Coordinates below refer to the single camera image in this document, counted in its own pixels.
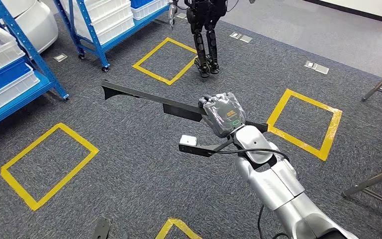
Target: gray carpet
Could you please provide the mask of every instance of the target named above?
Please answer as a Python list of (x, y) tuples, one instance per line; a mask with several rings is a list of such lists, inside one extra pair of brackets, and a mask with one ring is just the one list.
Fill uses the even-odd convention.
[[(0, 238), (91, 238), (99, 216), (113, 219), (110, 239), (124, 232), (132, 239), (154, 238), (168, 217), (181, 219), (205, 239), (258, 238), (261, 204), (236, 172), (235, 156), (208, 159), (178, 152), (182, 134), (198, 136), (202, 144), (221, 139), (203, 123), (163, 114), (157, 103), (123, 96), (105, 101), (98, 86), (103, 79), (192, 105), (204, 94), (232, 91), (248, 118), (258, 122), (267, 120), (286, 88), (342, 110), (325, 162), (272, 133), (265, 135), (290, 156), (319, 208), (359, 238), (382, 238), (382, 203), (362, 194), (353, 200), (340, 197), (346, 187), (382, 171), (382, 94), (360, 102), (378, 77), (220, 22), (221, 74), (202, 82), (192, 67), (168, 86), (132, 65), (166, 36), (193, 46), (185, 21), (178, 20), (172, 32), (165, 24), (150, 23), (107, 53), (107, 73), (90, 54), (80, 61), (59, 18), (58, 24), (60, 37), (43, 56), (71, 99), (63, 102), (47, 93), (3, 120), (0, 167), (59, 122), (100, 151), (37, 211), (0, 176)], [(233, 31), (254, 39), (249, 44), (235, 40), (228, 36)], [(165, 54), (154, 55), (145, 66), (169, 77), (190, 52), (165, 47)], [(68, 58), (58, 63), (52, 57), (60, 53)], [(308, 59), (330, 67), (329, 74), (303, 67)], [(277, 126), (318, 147), (330, 117), (291, 99)], [(59, 131), (9, 170), (38, 200), (84, 156), (84, 149)], [(376, 189), (382, 192), (382, 185)], [(282, 231), (271, 212), (265, 212), (262, 228), (265, 238)], [(166, 238), (187, 237), (172, 229)]]

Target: white vehicle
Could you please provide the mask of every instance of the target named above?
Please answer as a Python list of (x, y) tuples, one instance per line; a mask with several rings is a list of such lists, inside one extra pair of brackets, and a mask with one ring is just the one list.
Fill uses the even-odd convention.
[(39, 0), (2, 0), (2, 3), (39, 53), (58, 38), (58, 25), (46, 4)]

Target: humanoid robot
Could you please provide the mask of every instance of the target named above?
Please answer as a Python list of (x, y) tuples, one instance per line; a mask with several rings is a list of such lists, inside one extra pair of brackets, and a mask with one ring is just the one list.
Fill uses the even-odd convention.
[[(184, 0), (188, 6), (187, 18), (191, 25), (191, 32), (194, 35), (195, 48), (198, 57), (194, 63), (197, 66), (200, 76), (203, 78), (209, 77), (211, 74), (220, 72), (219, 64), (217, 63), (217, 45), (216, 34), (214, 28), (216, 23), (227, 12), (227, 0)], [(169, 22), (171, 29), (175, 23), (174, 17), (178, 12), (178, 0), (169, 0)], [(209, 55), (205, 54), (203, 37), (201, 35), (202, 28), (206, 29), (206, 37), (208, 43)]]

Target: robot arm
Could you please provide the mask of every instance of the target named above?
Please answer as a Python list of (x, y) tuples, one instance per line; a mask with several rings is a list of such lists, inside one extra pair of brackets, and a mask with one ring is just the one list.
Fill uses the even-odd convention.
[[(206, 111), (207, 117), (203, 119), (214, 133), (228, 137), (244, 151), (235, 161), (239, 174), (251, 185), (260, 201), (276, 214), (287, 235), (293, 239), (358, 239), (308, 198), (294, 168), (277, 153), (278, 147), (268, 142), (256, 127), (245, 125), (244, 111), (232, 93), (204, 97), (198, 104)], [(256, 171), (265, 164), (270, 168)]]

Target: white wall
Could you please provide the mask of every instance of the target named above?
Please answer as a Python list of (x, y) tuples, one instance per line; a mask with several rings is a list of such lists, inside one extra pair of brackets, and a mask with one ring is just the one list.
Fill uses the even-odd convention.
[(322, 0), (322, 1), (382, 16), (382, 0)]

